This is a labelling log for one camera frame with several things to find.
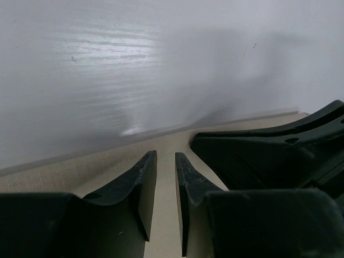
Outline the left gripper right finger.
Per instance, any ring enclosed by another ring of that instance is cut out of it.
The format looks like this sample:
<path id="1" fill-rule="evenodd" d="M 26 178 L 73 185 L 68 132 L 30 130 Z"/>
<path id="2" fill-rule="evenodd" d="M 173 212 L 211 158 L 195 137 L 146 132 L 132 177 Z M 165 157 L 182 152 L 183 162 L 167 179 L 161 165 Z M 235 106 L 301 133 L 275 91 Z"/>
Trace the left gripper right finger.
<path id="1" fill-rule="evenodd" d="M 183 257 L 229 257 L 227 193 L 175 154 L 176 193 Z"/>

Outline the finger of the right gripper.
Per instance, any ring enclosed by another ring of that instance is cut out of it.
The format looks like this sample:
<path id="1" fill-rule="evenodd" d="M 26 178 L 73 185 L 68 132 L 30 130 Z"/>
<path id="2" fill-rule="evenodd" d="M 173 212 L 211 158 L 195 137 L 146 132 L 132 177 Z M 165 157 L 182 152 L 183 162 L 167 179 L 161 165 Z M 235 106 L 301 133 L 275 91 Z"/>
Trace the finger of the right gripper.
<path id="1" fill-rule="evenodd" d="M 317 188 L 343 193 L 343 102 L 298 121 L 198 133 L 191 150 L 231 190 Z"/>

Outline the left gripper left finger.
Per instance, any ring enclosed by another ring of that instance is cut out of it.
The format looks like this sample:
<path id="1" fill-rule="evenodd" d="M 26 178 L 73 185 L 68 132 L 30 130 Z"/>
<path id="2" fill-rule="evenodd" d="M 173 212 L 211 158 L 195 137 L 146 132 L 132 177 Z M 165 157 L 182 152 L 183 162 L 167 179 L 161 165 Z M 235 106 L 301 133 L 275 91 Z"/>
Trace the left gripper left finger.
<path id="1" fill-rule="evenodd" d="M 127 200 L 138 228 L 148 242 L 151 236 L 156 178 L 157 151 L 152 150 L 128 171 L 85 195 L 83 199 L 106 207 Z"/>

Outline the beige cloth napkin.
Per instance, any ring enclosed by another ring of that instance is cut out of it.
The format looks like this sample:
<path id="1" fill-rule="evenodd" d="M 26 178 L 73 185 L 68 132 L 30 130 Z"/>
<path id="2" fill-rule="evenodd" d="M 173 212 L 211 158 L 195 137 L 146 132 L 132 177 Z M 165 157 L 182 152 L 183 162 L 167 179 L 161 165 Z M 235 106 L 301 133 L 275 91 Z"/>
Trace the beige cloth napkin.
<path id="1" fill-rule="evenodd" d="M 89 154 L 69 154 L 21 164 L 1 170 L 1 193 L 68 192 L 79 197 L 99 189 L 132 168 L 148 151 L 157 153 L 157 176 L 150 240 L 145 257 L 181 257 L 177 210 L 175 154 L 186 155 L 193 167 L 221 189 L 219 177 L 191 150 L 190 142 L 199 132 L 240 131 L 288 124 L 305 117 L 298 111 L 284 111 L 228 122 L 172 130 L 145 140 Z"/>

